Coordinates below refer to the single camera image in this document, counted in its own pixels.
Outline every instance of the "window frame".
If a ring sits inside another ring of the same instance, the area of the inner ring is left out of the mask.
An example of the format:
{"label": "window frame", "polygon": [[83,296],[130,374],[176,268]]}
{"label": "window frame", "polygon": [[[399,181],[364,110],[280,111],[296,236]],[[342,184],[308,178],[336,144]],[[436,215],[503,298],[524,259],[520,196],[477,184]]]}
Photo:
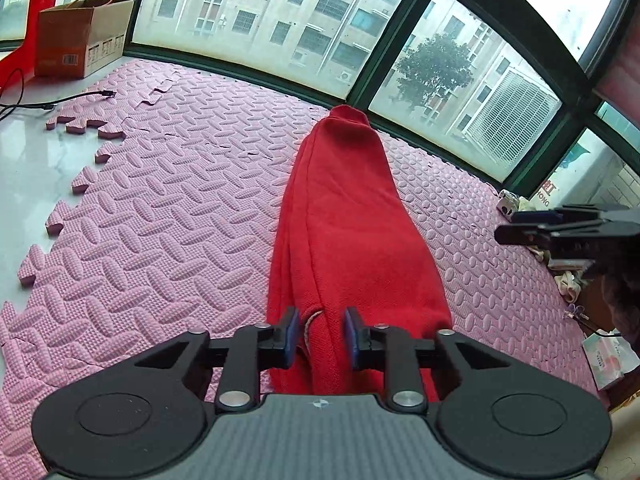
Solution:
{"label": "window frame", "polygon": [[173,8],[170,16],[167,16],[165,14],[160,14],[160,12],[162,11],[162,4],[164,4],[164,1],[165,0],[160,0],[160,4],[158,5],[158,12],[156,12],[156,16],[158,18],[167,18],[168,20],[172,20],[175,17],[175,11],[178,8],[178,4],[180,3],[180,0],[175,0],[174,8]]}
{"label": "window frame", "polygon": [[[601,104],[602,100],[593,96],[591,90],[597,81],[597,76],[602,75],[603,70],[606,69],[608,62],[615,54],[617,44],[621,41],[633,16],[634,7],[640,0],[618,0],[617,3],[612,0],[610,9],[607,11],[610,11],[612,18],[607,22],[603,17],[601,22],[604,31],[602,38],[596,38],[594,35],[593,49],[597,51],[597,55],[593,56],[586,72],[526,0],[458,0],[511,44],[562,101],[560,110],[556,112],[555,117],[540,135],[540,138],[503,182],[496,182],[467,161],[461,160],[452,153],[425,141],[417,134],[396,123],[386,121],[368,110],[375,92],[381,87],[402,46],[418,20],[425,13],[431,0],[400,1],[396,12],[391,15],[385,30],[373,47],[345,99],[337,99],[315,88],[224,60],[169,50],[159,46],[137,44],[132,41],[132,37],[140,1],[134,0],[132,19],[126,35],[126,55],[181,62],[203,70],[213,70],[327,107],[346,102],[367,113],[374,127],[388,131],[413,146],[440,156],[460,168],[476,174],[497,188],[505,187],[527,196],[535,192],[540,183],[555,169],[572,143],[578,138],[584,127],[585,118],[593,114]],[[586,56],[587,51],[585,49],[583,56]],[[637,168],[632,164],[629,166],[640,173],[640,166]]]}

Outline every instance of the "red cloth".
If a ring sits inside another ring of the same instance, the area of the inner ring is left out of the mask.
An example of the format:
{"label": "red cloth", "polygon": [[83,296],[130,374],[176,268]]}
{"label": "red cloth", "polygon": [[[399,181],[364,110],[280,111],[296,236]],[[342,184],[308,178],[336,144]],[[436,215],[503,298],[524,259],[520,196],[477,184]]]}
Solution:
{"label": "red cloth", "polygon": [[[367,325],[387,323],[414,337],[451,327],[440,275],[404,209],[378,134],[362,112],[335,107],[300,146],[271,262],[267,319],[289,305],[308,328],[307,352],[290,370],[271,370],[277,392],[382,392],[382,374],[351,371],[344,310]],[[436,395],[423,373],[428,397]]]}

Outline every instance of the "apartment building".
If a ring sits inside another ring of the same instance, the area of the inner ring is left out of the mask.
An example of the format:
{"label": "apartment building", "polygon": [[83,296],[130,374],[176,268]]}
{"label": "apartment building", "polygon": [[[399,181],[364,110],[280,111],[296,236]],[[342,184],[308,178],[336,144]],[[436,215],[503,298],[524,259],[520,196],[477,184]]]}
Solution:
{"label": "apartment building", "polygon": [[[134,41],[249,65],[344,97],[400,1],[143,0]],[[568,10],[559,19],[568,34],[579,35],[575,12]],[[481,133],[488,125],[483,114],[496,102],[523,105],[502,95],[509,85],[501,82],[523,77],[530,94],[544,94],[550,115],[557,100],[522,57],[458,1],[433,0],[401,56],[434,34],[447,34],[468,48],[472,82],[407,112],[409,104],[399,101],[394,66],[371,109],[463,158],[480,155],[496,164],[495,152],[502,145]],[[528,127],[541,128],[545,120],[536,119]],[[512,144],[524,148],[534,135],[527,130]],[[497,158],[499,164],[504,161]]]}

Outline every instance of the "metal screw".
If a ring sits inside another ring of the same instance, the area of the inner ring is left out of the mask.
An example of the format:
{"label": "metal screw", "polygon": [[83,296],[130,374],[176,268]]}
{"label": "metal screw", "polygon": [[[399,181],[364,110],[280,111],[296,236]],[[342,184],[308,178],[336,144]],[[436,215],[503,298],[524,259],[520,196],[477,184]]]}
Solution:
{"label": "metal screw", "polygon": [[231,390],[230,392],[225,392],[220,395],[219,400],[222,404],[230,408],[240,408],[247,404],[251,400],[251,397],[249,397],[249,394],[245,392]]}
{"label": "metal screw", "polygon": [[424,396],[413,390],[403,390],[393,396],[393,402],[398,406],[404,406],[405,408],[413,408],[419,406],[424,402]]}

